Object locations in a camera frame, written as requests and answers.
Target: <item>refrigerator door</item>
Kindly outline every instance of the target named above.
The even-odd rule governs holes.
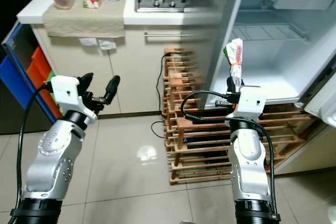
[[[305,111],[336,127],[336,73],[309,101]]]
[[[229,41],[241,0],[186,0],[182,48],[192,48],[195,70],[190,73],[195,89],[210,89],[221,66],[222,51]],[[198,106],[204,108],[206,97]]]

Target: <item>refrigerator shelf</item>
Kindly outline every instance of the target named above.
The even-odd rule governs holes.
[[[235,25],[230,40],[235,38],[241,38],[243,41],[307,39],[305,35],[290,24]]]

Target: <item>kitchen counter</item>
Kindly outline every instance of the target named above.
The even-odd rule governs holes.
[[[22,24],[43,24],[43,13],[54,0],[32,0],[17,14]],[[137,13],[134,10],[135,0],[126,0],[124,8],[125,25],[181,25],[183,13]]]

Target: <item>cabinet door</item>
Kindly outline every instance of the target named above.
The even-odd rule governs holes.
[[[43,25],[35,25],[34,32],[38,33],[43,50],[52,61],[57,74],[66,76],[82,76],[93,72],[93,80],[89,87],[95,96],[104,95],[109,80],[112,79],[110,59],[107,51],[102,51],[98,46],[85,47],[78,38],[50,38]],[[109,106],[99,114],[120,113],[118,96]]]
[[[178,35],[180,27],[127,26],[125,37],[116,39],[116,50],[110,50],[114,74],[121,77],[118,89],[122,113],[158,111],[155,90],[165,47],[180,47],[180,37],[144,37],[148,35]],[[162,90],[162,77],[159,90]]]

